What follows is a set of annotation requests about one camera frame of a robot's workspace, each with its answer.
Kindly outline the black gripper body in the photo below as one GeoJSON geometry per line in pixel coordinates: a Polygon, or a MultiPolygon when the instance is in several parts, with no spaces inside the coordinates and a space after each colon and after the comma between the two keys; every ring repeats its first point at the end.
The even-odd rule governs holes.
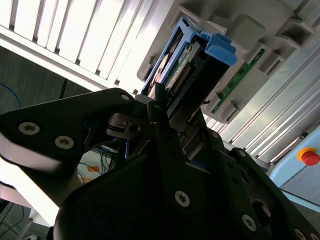
{"type": "Polygon", "coordinates": [[[241,219],[222,202],[208,171],[187,164],[189,207],[164,196],[159,170],[148,156],[75,190],[53,226],[55,240],[235,240],[241,219]]]}

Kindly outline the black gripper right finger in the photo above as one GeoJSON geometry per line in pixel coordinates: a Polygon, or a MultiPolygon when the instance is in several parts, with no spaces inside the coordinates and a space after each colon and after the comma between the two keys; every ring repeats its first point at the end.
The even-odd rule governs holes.
{"type": "Polygon", "coordinates": [[[203,141],[197,160],[211,172],[220,225],[237,240],[318,240],[319,232],[242,149],[226,151],[197,112],[203,141]]]}

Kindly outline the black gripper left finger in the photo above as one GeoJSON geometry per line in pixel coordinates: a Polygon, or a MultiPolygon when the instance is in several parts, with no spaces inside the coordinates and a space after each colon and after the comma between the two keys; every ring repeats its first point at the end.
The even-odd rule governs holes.
{"type": "Polygon", "coordinates": [[[120,88],[67,97],[4,113],[0,117],[0,182],[15,189],[42,215],[58,215],[80,185],[76,171],[86,152],[112,138],[131,142],[129,157],[109,172],[148,156],[158,168],[166,200],[174,194],[190,206],[186,162],[167,111],[142,103],[120,88]]]}

